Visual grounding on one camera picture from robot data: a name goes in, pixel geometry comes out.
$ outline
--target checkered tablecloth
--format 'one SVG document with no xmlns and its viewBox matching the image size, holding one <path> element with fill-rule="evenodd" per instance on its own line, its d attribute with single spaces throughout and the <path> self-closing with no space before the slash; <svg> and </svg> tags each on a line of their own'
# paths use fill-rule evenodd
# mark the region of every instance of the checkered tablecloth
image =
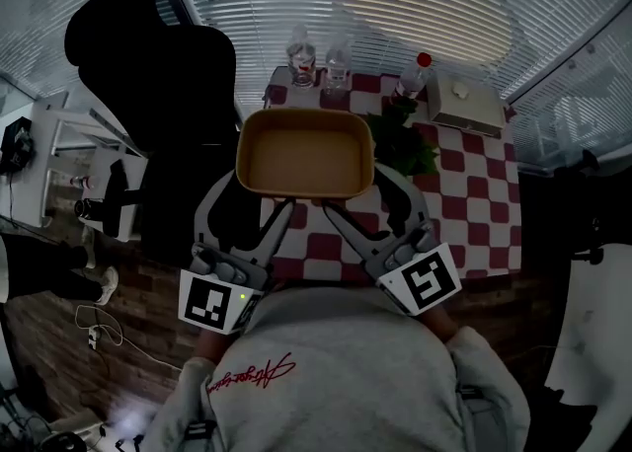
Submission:
<svg viewBox="0 0 632 452">
<path fill-rule="evenodd" d="M 314 108 L 380 113 L 395 88 L 390 75 L 353 74 L 351 89 L 337 101 L 321 90 L 322 70 L 314 88 L 291 87 L 286 67 L 277 68 L 266 91 L 266 108 Z M 514 142 L 509 126 L 500 138 L 465 133 L 429 123 L 426 92 L 407 124 L 438 146 L 437 175 L 414 177 L 424 192 L 438 238 L 449 244 L 459 275 L 476 278 L 520 269 L 520 196 Z M 262 226 L 275 207 L 264 199 Z M 389 230 L 388 209 L 373 186 L 347 200 L 345 208 L 369 231 Z M 367 280 L 360 257 L 338 234 L 317 201 L 298 200 L 285 238 L 273 259 L 275 277 Z"/>
</svg>

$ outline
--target red bottle cap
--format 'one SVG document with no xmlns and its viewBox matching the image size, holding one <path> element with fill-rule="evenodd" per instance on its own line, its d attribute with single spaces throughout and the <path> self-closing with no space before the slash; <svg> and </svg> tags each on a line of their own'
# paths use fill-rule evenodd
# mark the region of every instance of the red bottle cap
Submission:
<svg viewBox="0 0 632 452">
<path fill-rule="evenodd" d="M 417 64 L 419 64 L 422 68 L 428 68 L 433 59 L 429 53 L 422 52 L 417 56 Z"/>
</svg>

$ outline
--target black pants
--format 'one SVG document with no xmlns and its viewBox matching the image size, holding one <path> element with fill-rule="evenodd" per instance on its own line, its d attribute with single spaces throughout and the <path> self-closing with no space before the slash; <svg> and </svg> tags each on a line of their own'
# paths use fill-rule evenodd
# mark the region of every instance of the black pants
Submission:
<svg viewBox="0 0 632 452">
<path fill-rule="evenodd" d="M 9 299 L 50 290 L 60 298 L 97 301 L 99 282 L 72 271 L 86 265 L 83 247 L 53 245 L 28 236 L 2 234 L 9 265 Z"/>
</svg>

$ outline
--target person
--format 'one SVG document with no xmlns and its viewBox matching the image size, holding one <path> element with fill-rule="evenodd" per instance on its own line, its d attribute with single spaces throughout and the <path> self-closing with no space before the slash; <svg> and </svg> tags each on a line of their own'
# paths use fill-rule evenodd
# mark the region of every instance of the person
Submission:
<svg viewBox="0 0 632 452">
<path fill-rule="evenodd" d="M 377 288 L 264 298 L 239 338 L 202 331 L 141 450 L 518 451 L 529 409 L 473 329 Z"/>
<path fill-rule="evenodd" d="M 46 290 L 65 299 L 105 305 L 117 289 L 119 273 L 110 266 L 101 281 L 71 269 L 94 268 L 95 233 L 85 226 L 80 247 L 55 245 L 30 236 L 0 233 L 0 303 Z"/>
</svg>

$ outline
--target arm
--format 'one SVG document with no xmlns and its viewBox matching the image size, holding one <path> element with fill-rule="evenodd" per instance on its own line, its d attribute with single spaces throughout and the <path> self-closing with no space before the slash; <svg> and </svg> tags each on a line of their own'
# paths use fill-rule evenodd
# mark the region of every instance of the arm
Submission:
<svg viewBox="0 0 632 452">
<path fill-rule="evenodd" d="M 529 428 L 529 407 L 500 357 L 473 329 L 459 329 L 441 306 L 419 320 L 452 356 L 468 450 L 521 451 Z"/>
<path fill-rule="evenodd" d="M 169 396 L 145 433 L 143 451 L 179 450 L 189 425 L 200 420 L 200 386 L 212 376 L 215 367 L 236 336 L 202 330 L 194 357 L 184 365 L 178 386 Z"/>
</svg>

